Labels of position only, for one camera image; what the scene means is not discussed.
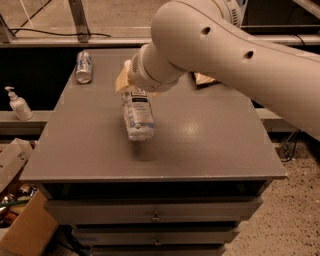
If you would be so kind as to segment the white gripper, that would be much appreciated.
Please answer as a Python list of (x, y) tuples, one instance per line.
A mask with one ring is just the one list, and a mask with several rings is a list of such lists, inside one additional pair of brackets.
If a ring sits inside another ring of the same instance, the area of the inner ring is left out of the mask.
[(185, 73), (185, 70), (167, 61), (153, 44), (146, 44), (131, 61), (124, 62), (115, 82), (115, 92), (122, 94), (131, 83), (147, 92), (166, 92), (175, 86)]

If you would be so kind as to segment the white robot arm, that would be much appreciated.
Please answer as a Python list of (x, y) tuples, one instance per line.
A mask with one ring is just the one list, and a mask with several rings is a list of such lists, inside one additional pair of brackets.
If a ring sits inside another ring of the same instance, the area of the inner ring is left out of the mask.
[(225, 85), (320, 140), (317, 54), (266, 42), (232, 23), (235, 0), (171, 0), (151, 23), (151, 42), (124, 64), (115, 91), (161, 93), (187, 72)]

